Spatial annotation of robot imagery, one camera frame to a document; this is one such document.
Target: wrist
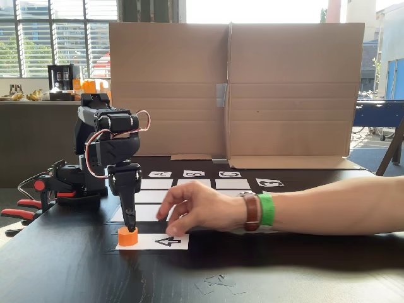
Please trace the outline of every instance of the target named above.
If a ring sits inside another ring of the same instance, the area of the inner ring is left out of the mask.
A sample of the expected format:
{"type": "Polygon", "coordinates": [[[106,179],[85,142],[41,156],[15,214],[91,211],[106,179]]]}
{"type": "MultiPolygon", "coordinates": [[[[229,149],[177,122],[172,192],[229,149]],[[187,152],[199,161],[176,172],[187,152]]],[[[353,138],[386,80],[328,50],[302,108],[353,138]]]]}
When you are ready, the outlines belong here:
{"type": "Polygon", "coordinates": [[[232,198],[234,206],[234,224],[242,227],[247,222],[247,208],[243,197],[232,198]]]}

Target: tape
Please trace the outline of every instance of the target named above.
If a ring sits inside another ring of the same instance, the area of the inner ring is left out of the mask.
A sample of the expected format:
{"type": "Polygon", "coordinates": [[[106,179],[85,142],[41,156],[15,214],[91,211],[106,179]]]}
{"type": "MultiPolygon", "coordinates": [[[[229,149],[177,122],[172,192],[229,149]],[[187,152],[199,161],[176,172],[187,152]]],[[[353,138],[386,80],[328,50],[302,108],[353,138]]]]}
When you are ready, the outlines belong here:
{"type": "Polygon", "coordinates": [[[225,106],[227,83],[216,84],[216,101],[217,107],[225,106]]]}

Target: leather watch strap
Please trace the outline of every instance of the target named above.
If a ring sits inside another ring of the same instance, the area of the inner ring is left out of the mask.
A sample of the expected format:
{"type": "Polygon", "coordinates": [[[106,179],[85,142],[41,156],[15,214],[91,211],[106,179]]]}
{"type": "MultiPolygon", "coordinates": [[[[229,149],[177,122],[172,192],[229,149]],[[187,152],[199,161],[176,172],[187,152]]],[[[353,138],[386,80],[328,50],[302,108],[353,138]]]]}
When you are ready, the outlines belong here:
{"type": "Polygon", "coordinates": [[[255,194],[243,194],[242,197],[246,202],[247,222],[244,224],[244,229],[248,232],[253,232],[258,229],[261,223],[259,216],[259,203],[255,194]]]}

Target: table surface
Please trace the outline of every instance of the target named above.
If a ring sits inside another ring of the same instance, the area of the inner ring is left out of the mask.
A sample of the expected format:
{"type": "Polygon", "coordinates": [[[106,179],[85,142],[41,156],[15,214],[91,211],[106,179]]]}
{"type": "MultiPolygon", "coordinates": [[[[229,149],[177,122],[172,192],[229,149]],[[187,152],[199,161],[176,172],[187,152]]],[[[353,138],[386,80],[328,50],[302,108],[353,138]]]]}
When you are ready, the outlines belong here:
{"type": "MultiPolygon", "coordinates": [[[[216,179],[228,164],[136,159],[147,178],[172,171],[174,184],[186,170],[216,179]]],[[[278,179],[300,191],[364,170],[239,170],[255,181],[278,179]]],[[[115,251],[108,220],[119,206],[111,193],[99,211],[54,206],[0,249],[1,302],[403,302],[404,233],[333,237],[289,233],[236,235],[195,230],[187,251],[115,251]],[[224,274],[246,293],[216,286],[202,295],[195,283],[224,274]]],[[[166,222],[139,222],[142,233],[164,233],[166,222]]]]}

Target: cardboard box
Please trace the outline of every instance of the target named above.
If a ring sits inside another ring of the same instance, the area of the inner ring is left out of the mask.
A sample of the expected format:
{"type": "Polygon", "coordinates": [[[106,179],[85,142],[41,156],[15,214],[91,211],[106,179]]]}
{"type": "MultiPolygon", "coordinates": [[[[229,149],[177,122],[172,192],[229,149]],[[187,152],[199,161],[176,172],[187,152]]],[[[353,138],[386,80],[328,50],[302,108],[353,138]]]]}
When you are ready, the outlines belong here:
{"type": "Polygon", "coordinates": [[[227,158],[243,169],[337,169],[349,153],[362,23],[233,24],[227,158]]]}
{"type": "Polygon", "coordinates": [[[363,34],[361,23],[110,23],[114,105],[151,115],[136,155],[226,154],[246,169],[357,168],[342,156],[363,34]]]}
{"type": "Polygon", "coordinates": [[[225,154],[217,85],[227,83],[228,36],[228,25],[110,23],[114,106],[151,115],[136,155],[225,154]]]}

